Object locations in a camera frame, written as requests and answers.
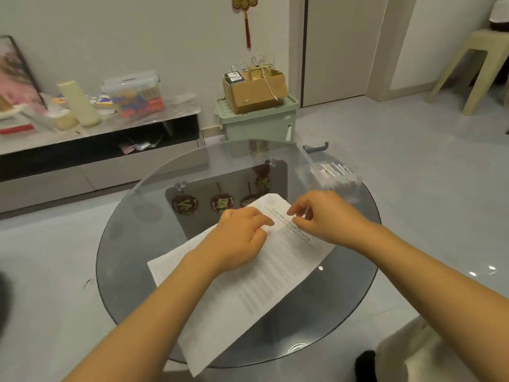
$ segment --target door frame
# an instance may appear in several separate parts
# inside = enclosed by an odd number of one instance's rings
[[[403,48],[416,0],[387,0],[380,36],[373,58],[366,96],[383,102],[398,97],[390,86]],[[290,94],[300,101],[305,74],[306,31],[309,0],[289,0]]]

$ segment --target white wall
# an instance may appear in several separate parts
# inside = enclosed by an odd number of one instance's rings
[[[486,23],[495,0],[417,0],[392,89],[435,82],[470,32]]]
[[[163,94],[198,95],[206,128],[231,64],[271,54],[288,74],[289,0],[260,0],[248,15],[252,51],[231,0],[2,0],[0,34],[15,38],[45,92],[75,79],[95,94],[105,78],[156,70]]]

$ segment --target beige stool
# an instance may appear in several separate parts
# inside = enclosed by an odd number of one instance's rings
[[[425,102],[433,102],[438,90],[443,86],[463,55],[469,49],[475,49],[476,52],[466,67],[465,72],[456,83],[453,92],[456,94],[464,92],[475,74],[480,70],[474,88],[468,96],[467,103],[462,112],[463,115],[472,115],[474,113],[477,105],[493,84],[493,80],[495,80],[498,71],[500,71],[507,57],[509,57],[509,33],[490,31],[489,29],[481,29],[480,31],[472,32],[465,44],[463,44],[461,49],[456,53],[453,61],[450,62],[449,66],[440,76],[435,88],[431,90],[424,100]],[[504,106],[508,103],[509,89],[506,91]]]

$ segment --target gray door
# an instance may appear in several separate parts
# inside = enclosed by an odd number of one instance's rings
[[[307,0],[302,106],[366,93],[387,0]]]

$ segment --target glass table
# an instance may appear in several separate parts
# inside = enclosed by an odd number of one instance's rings
[[[97,253],[104,306],[121,323],[156,288],[147,262],[217,223],[220,210],[238,208],[265,192],[293,203],[306,192],[296,169],[296,144],[231,141],[184,154],[139,182],[113,212]],[[380,223],[365,186],[355,207]],[[277,359],[318,341],[357,308],[377,268],[337,246],[321,265],[221,354],[211,367]],[[178,346],[170,359],[185,362]]]

